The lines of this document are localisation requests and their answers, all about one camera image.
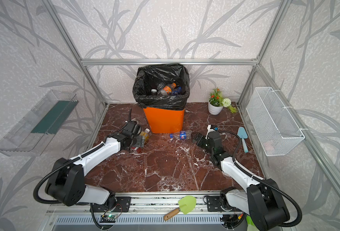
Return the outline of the red yellow tea bottle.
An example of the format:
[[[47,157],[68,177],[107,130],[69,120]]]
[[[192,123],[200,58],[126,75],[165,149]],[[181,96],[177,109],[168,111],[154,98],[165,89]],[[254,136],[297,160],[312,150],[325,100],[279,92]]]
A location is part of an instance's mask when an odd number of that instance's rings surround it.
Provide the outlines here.
[[[130,148],[130,153],[140,154],[145,146],[145,143],[150,137],[150,129],[145,129],[136,138],[135,143]]]

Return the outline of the blue label water bottle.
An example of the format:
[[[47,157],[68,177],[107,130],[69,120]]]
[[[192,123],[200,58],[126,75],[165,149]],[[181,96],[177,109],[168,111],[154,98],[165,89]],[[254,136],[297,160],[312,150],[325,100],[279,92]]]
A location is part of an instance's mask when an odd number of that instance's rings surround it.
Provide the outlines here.
[[[182,93],[182,88],[177,87],[172,91],[172,95],[180,95]]]

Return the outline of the orange label clear bottle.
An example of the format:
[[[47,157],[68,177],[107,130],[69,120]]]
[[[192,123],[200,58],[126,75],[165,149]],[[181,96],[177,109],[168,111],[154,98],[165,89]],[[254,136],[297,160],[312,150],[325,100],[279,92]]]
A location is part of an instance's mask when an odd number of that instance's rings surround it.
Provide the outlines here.
[[[168,84],[166,87],[158,92],[160,95],[171,95],[172,91],[175,89],[177,85],[175,83]]]

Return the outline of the clear bottle white cap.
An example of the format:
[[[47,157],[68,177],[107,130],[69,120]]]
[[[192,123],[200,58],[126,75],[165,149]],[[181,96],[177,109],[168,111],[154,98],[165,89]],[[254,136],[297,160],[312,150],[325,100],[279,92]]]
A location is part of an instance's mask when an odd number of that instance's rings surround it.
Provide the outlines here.
[[[157,90],[160,91],[160,90],[164,89],[165,87],[166,87],[166,84],[161,82],[157,85]]]

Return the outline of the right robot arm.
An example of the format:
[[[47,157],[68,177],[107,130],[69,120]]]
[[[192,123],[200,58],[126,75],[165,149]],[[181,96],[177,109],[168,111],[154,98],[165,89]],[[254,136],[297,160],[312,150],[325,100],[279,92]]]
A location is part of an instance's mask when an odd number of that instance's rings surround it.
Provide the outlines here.
[[[209,129],[206,135],[197,133],[193,143],[209,154],[214,166],[243,188],[221,193],[224,209],[237,208],[245,212],[260,231],[300,224],[303,214],[299,204],[280,190],[273,179],[263,179],[237,161],[235,156],[242,143],[241,138],[232,154],[224,149],[221,133],[213,129]]]

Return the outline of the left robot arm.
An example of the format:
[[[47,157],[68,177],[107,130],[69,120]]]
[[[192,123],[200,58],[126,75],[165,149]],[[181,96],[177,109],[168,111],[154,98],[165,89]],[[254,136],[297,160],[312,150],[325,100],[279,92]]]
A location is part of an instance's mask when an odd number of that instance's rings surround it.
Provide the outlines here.
[[[95,225],[102,231],[108,230],[95,218],[94,205],[103,207],[105,211],[114,210],[119,205],[115,193],[86,184],[85,176],[110,156],[132,147],[143,147],[145,141],[140,136],[141,131],[141,126],[129,117],[120,129],[92,149],[71,159],[60,158],[52,171],[35,186],[34,200],[41,204],[64,204],[68,207],[88,204]]]

